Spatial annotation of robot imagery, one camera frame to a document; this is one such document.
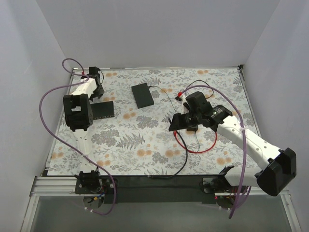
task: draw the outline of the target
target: floral mat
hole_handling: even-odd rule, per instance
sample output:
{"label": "floral mat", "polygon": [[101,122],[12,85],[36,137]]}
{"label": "floral mat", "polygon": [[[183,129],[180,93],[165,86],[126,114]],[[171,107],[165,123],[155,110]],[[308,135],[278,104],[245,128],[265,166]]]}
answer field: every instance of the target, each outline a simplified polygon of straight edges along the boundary
{"label": "floral mat", "polygon": [[[113,175],[174,174],[185,160],[185,150],[181,148],[172,132],[168,131],[168,117],[174,109],[167,95],[156,87],[150,88],[154,105],[138,109],[131,86],[147,83],[158,86],[170,96],[177,112],[181,105],[175,101],[180,90],[195,80],[204,80],[222,91],[242,113],[245,125],[256,132],[254,120],[236,68],[231,69],[151,69],[103,71],[105,79],[103,97],[96,102],[114,102],[115,117],[95,120],[89,128],[93,143],[92,153],[97,164]],[[79,82],[74,77],[73,83]],[[206,97],[211,90],[196,88]],[[212,106],[221,104],[232,110],[218,93],[208,99]],[[196,133],[181,131],[189,149],[205,150],[212,146],[215,133],[201,125]],[[72,131],[66,126],[62,116],[58,136],[77,146]],[[49,160],[48,175],[74,175],[79,173],[82,157],[75,151],[56,142]],[[226,165],[241,166],[242,150],[228,139],[218,135],[215,147],[202,154],[189,154],[188,163],[180,174],[217,174]],[[248,157],[247,167],[256,167]]]}

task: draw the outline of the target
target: white backdrop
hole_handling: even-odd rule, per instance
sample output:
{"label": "white backdrop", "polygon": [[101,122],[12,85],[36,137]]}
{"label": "white backdrop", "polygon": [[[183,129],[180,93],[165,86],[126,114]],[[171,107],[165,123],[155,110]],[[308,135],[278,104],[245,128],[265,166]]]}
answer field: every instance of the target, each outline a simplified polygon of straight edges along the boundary
{"label": "white backdrop", "polygon": [[[0,1],[0,231],[17,232],[35,175],[52,137],[39,118],[48,89],[69,82],[64,55],[35,0]],[[46,98],[46,123],[55,130],[63,91]]]}
{"label": "white backdrop", "polygon": [[85,66],[244,64],[279,0],[37,0],[66,57]]}
{"label": "white backdrop", "polygon": [[302,231],[309,231],[309,1],[281,0],[245,64],[245,81],[262,136],[297,155],[290,183]]}

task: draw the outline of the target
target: black box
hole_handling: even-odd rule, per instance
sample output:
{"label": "black box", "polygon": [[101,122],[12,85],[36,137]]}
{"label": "black box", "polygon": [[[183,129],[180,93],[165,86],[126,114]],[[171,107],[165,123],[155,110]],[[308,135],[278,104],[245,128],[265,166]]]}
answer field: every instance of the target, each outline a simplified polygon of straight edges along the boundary
{"label": "black box", "polygon": [[143,108],[154,104],[149,88],[146,83],[132,86],[132,92],[135,98],[137,108]]}

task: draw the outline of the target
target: red wire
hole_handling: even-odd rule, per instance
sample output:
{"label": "red wire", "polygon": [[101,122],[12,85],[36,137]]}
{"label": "red wire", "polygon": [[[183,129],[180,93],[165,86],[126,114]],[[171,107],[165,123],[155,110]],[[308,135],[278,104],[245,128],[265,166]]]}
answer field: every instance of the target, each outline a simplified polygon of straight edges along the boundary
{"label": "red wire", "polygon": [[[179,140],[178,140],[178,138],[177,138],[177,134],[176,134],[175,131],[174,131],[174,137],[175,137],[176,141],[178,142],[178,144],[179,144],[180,146],[182,146],[183,149],[185,149],[184,145],[182,145],[182,144],[179,142]],[[191,150],[188,150],[188,152],[194,153],[194,154],[199,154],[199,153],[204,153],[204,152],[206,152],[206,151],[209,151],[209,150],[213,149],[213,147],[216,145],[217,139],[218,139],[218,134],[217,134],[217,132],[216,132],[216,138],[215,138],[215,140],[214,140],[213,145],[212,145],[210,148],[206,149],[205,151],[191,151]]]}

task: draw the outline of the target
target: purple cable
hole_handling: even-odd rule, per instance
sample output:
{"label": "purple cable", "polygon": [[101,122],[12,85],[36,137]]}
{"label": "purple cable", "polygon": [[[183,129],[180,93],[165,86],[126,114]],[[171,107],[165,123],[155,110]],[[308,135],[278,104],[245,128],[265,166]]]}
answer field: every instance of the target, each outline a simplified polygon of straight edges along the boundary
{"label": "purple cable", "polygon": [[[67,70],[65,67],[64,67],[64,62],[66,60],[73,60],[75,61],[76,63],[78,63],[80,66],[81,64],[79,62],[77,62],[76,60],[72,59],[72,58],[66,58],[62,61],[62,67],[64,68],[65,71],[67,71],[68,73],[72,74],[72,75],[76,75],[76,76],[84,76],[84,77],[87,77],[87,79],[85,79],[85,81],[87,81],[89,79],[89,77],[87,75],[84,75],[84,74],[76,74],[76,73],[73,73],[69,70]],[[111,208],[109,209],[109,211],[107,211],[106,213],[102,213],[100,211],[95,211],[93,210],[93,212],[97,213],[97,214],[100,214],[100,215],[108,215],[112,209],[114,208],[115,206],[115,203],[116,203],[116,184],[115,184],[115,181],[114,181],[114,178],[112,177],[112,175],[107,171],[105,170],[104,168],[102,168],[100,165],[97,165],[95,162],[93,162],[91,159],[89,159],[86,155],[84,155],[80,150],[78,150],[77,148],[73,147],[72,145],[68,144],[67,142],[65,142],[64,140],[60,139],[58,136],[56,136],[46,125],[45,121],[44,121],[44,118],[43,118],[43,114],[42,114],[42,103],[43,103],[43,100],[44,98],[51,92],[53,92],[54,90],[57,90],[57,89],[60,89],[60,88],[67,88],[67,87],[71,87],[71,86],[77,86],[77,85],[80,85],[80,84],[83,84],[84,82],[79,82],[79,83],[76,83],[76,84],[71,84],[71,85],[66,85],[66,86],[59,86],[59,87],[55,87],[49,91],[47,91],[41,98],[40,100],[40,104],[39,104],[39,112],[40,112],[40,118],[41,118],[41,121],[42,121],[42,124],[43,126],[45,127],[45,129],[48,131],[48,133],[50,133],[55,139],[59,140],[60,142],[62,142],[63,144],[67,145],[68,147],[72,148],[74,151],[76,151],[77,153],[81,154],[89,163],[92,163],[93,165],[97,166],[98,168],[100,168],[101,170],[103,170],[109,177],[110,179],[112,180],[112,184],[113,184],[113,189],[114,189],[114,198],[113,198],[113,201],[112,201],[112,205],[111,205]]]}
{"label": "purple cable", "polygon": [[[236,108],[236,106],[232,103],[232,101],[225,95],[223,94],[221,91],[217,90],[216,88],[214,87],[211,87],[211,86],[205,86],[205,85],[197,85],[197,86],[191,86],[191,87],[188,87],[186,88],[184,91],[182,91],[182,94],[185,93],[186,91],[192,89],[192,88],[196,88],[196,87],[205,87],[205,88],[210,88],[218,93],[220,93],[230,104],[231,106],[234,108],[234,110],[236,111],[236,113],[238,114],[239,116],[239,119],[240,119],[240,126],[242,128],[244,128],[244,124],[243,124],[243,118],[239,112],[239,110]],[[247,161],[247,141],[246,141],[246,132],[245,130],[242,130],[242,137],[243,137],[243,162],[242,162],[242,169],[241,169],[241,175],[240,175],[240,181],[239,181],[239,187],[238,187],[238,190],[237,190],[237,194],[236,194],[236,198],[235,198],[235,201],[234,201],[234,205],[233,205],[233,208],[231,210],[231,213],[230,213],[230,216],[228,217],[229,219],[232,218],[236,208],[238,207],[237,203],[238,203],[238,200],[239,200],[239,196],[240,196],[240,192],[241,192],[241,187],[242,187],[242,183],[243,183],[243,179],[244,179],[244,176],[245,176],[245,169],[246,169],[246,161]],[[247,200],[249,196],[249,191],[248,191],[248,194],[247,196],[245,197],[244,201],[241,203],[243,204],[245,202],[245,200]]]}

